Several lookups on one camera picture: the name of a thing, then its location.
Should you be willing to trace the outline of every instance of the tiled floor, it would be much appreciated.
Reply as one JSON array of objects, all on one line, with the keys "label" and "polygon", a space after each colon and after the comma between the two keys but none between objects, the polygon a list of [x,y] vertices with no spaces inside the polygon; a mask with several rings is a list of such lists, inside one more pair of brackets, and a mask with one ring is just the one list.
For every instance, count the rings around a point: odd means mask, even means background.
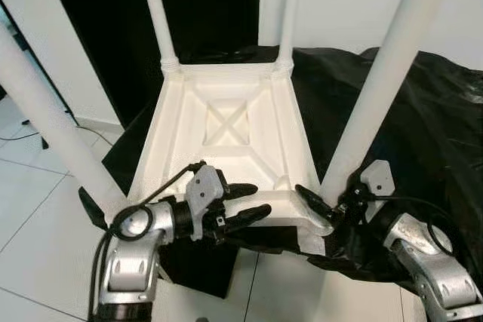
[{"label": "tiled floor", "polygon": [[[0,136],[34,130],[6,97]],[[79,130],[101,159],[109,145]],[[118,135],[103,133],[111,142]],[[0,143],[0,310],[10,322],[85,320],[91,259],[101,235],[78,199],[78,183],[40,136]],[[420,303],[394,284],[351,281],[299,256],[238,255],[229,296],[222,300],[158,284],[153,321],[413,321]]]}]

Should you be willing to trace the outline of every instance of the white pole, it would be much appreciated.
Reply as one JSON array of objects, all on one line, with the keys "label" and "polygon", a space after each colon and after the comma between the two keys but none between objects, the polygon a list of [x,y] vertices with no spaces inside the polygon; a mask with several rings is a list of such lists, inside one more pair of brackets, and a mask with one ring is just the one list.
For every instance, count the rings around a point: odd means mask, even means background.
[{"label": "white pole", "polygon": [[0,83],[104,212],[109,225],[128,201],[55,103],[7,27],[0,22]]},{"label": "white pole", "polygon": [[285,0],[284,19],[281,28],[280,49],[275,62],[278,70],[291,72],[294,67],[292,48],[294,41],[295,20],[297,16],[297,0]]},{"label": "white pole", "polygon": [[171,34],[169,33],[168,20],[166,19],[165,7],[162,0],[147,0],[152,24],[158,40],[161,52],[161,69],[163,72],[177,71],[180,63],[174,53]]},{"label": "white pole", "polygon": [[401,0],[322,181],[319,194],[334,206],[366,156],[417,55],[441,0]]}]

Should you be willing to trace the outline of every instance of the cable on floor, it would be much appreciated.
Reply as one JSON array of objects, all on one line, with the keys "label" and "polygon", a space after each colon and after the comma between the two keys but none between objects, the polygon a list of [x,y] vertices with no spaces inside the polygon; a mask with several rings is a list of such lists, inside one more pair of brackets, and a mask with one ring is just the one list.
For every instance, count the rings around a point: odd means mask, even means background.
[{"label": "cable on floor", "polygon": [[[154,199],[156,196],[161,194],[165,189],[175,183],[182,175],[184,175],[188,171],[192,171],[195,173],[202,165],[205,165],[204,161],[200,161],[195,164],[189,164],[188,166],[184,167],[179,173],[171,177],[165,184],[160,186],[156,189],[151,195],[144,198],[139,204],[135,204],[130,207],[126,207],[125,209],[121,210],[112,221],[112,224],[108,227],[106,232],[103,234],[103,237],[100,239],[99,244],[97,245],[96,252],[94,253],[94,261],[92,262],[92,269],[91,269],[91,286],[89,288],[89,303],[88,303],[88,321],[94,321],[94,303],[96,299],[96,290],[97,290],[97,272],[99,272],[99,283],[101,283],[105,268],[106,268],[106,257],[107,257],[107,250],[109,249],[109,244],[112,240],[112,237],[116,236],[118,239],[124,241],[136,241],[141,239],[147,232],[151,229],[152,223],[154,222],[152,211],[146,207],[146,205]],[[149,222],[143,232],[133,237],[127,237],[122,234],[121,232],[121,224],[124,222],[129,216],[136,213],[138,210],[145,210],[148,213]]]},{"label": "cable on floor", "polygon": [[[87,131],[90,131],[92,133],[95,133],[101,139],[103,139],[104,141],[106,141],[106,143],[108,145],[113,146],[113,144],[107,138],[105,138],[101,133],[99,133],[99,132],[97,132],[95,130],[92,130],[92,129],[90,129],[88,127],[84,127],[84,126],[75,126],[75,128],[81,128],[82,130],[87,130]],[[2,140],[2,141],[17,141],[17,140],[26,139],[27,137],[31,137],[31,136],[35,136],[35,135],[38,135],[38,132],[31,133],[30,135],[25,135],[25,136],[22,136],[22,137],[15,137],[13,139],[6,139],[4,137],[0,137],[0,140]]]}]

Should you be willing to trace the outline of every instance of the white wall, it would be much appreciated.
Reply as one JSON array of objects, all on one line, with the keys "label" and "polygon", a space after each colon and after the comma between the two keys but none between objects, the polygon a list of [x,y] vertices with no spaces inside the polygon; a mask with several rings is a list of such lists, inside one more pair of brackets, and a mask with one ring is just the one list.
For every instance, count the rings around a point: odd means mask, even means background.
[{"label": "white wall", "polygon": [[95,127],[120,127],[60,0],[3,2],[74,116]]},{"label": "white wall", "polygon": [[[300,0],[296,47],[380,46],[398,0]],[[259,44],[279,43],[283,0],[260,0]],[[444,0],[423,51],[483,69],[483,0]]]}]

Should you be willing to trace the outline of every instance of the floor grout line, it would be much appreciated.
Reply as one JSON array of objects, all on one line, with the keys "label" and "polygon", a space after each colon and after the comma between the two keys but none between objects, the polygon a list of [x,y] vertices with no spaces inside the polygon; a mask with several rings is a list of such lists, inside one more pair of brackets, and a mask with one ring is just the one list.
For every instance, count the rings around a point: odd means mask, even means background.
[{"label": "floor grout line", "polygon": [[2,136],[2,137],[4,137],[5,139],[13,139],[13,138],[14,138],[14,136],[15,136],[17,133],[19,133],[19,132],[20,132],[20,130],[22,130],[22,128],[23,128],[23,125],[20,123],[20,124],[18,125],[18,130],[16,130],[15,132],[13,132],[13,133],[12,133],[10,136],[5,136],[5,135],[4,135],[4,136]]},{"label": "floor grout line", "polygon": [[57,182],[57,184],[55,184],[55,186],[52,188],[52,190],[49,191],[49,193],[47,194],[47,196],[44,198],[44,200],[42,200],[40,202],[39,205],[37,205],[37,207],[34,209],[34,211],[32,211],[30,213],[30,215],[23,221],[22,225],[15,231],[14,235],[12,235],[10,237],[10,239],[8,239],[7,243],[5,243],[5,245],[0,249],[0,254],[2,254],[2,252],[5,250],[5,248],[9,245],[9,243],[15,238],[15,235],[18,234],[18,232],[23,228],[23,226],[25,224],[27,224],[27,222],[30,220],[30,218],[32,218],[33,214],[35,214],[35,212],[43,205],[43,203],[49,198],[49,196],[51,196],[52,192],[54,192],[54,190],[58,187],[58,185],[62,182],[62,180],[64,180],[66,178],[65,175],[63,175],[63,177],[60,178],[60,180]]},{"label": "floor grout line", "polygon": [[402,303],[402,288],[399,287],[399,298],[401,300],[401,314],[402,314],[402,322],[405,322],[405,307]]},{"label": "floor grout line", "polygon": [[97,141],[99,141],[100,137],[96,137],[96,139],[90,144],[88,145],[89,146],[89,149],[92,149],[92,146],[94,146],[96,144]]},{"label": "floor grout line", "polygon": [[26,167],[31,167],[32,169],[43,170],[43,171],[47,171],[49,173],[56,173],[58,175],[65,175],[66,173],[69,172],[69,171],[66,171],[65,173],[61,173],[60,171],[53,171],[53,170],[49,170],[49,169],[44,169],[43,167],[28,165],[28,164],[24,164],[24,163],[21,163],[21,162],[18,162],[18,161],[7,160],[5,158],[0,158],[0,161],[10,162],[12,164],[22,165],[22,166],[26,166]]},{"label": "floor grout line", "polygon": [[57,308],[51,307],[51,306],[46,305],[46,304],[44,304],[44,303],[42,303],[42,302],[35,301],[34,299],[31,299],[31,298],[29,298],[29,297],[27,297],[27,296],[22,296],[22,295],[21,295],[21,294],[19,294],[19,293],[15,293],[15,292],[12,292],[11,290],[7,290],[7,289],[6,289],[6,288],[4,288],[4,287],[0,287],[0,290],[3,290],[4,292],[10,293],[10,294],[13,294],[14,296],[17,296],[17,297],[19,297],[19,298],[21,298],[21,299],[25,299],[25,300],[27,300],[27,301],[29,301],[29,302],[35,303],[36,305],[41,305],[42,307],[46,307],[46,308],[49,308],[49,309],[51,309],[51,310],[53,310],[53,311],[59,312],[59,313],[61,313],[61,314],[65,314],[66,316],[69,316],[69,317],[75,318],[75,319],[77,319],[77,320],[87,321],[87,320],[85,320],[85,319],[83,319],[83,318],[80,318],[80,317],[75,316],[74,314],[70,314],[70,313],[67,313],[67,312],[65,312],[65,311],[61,311],[60,309],[57,309]]},{"label": "floor grout line", "polygon": [[260,258],[260,253],[257,253],[257,261],[255,262],[254,275],[251,278],[250,292],[248,294],[247,308],[245,309],[245,316],[243,316],[243,322],[246,322],[248,315],[248,308],[250,307],[251,291],[254,288],[255,274],[257,273],[258,259]]}]

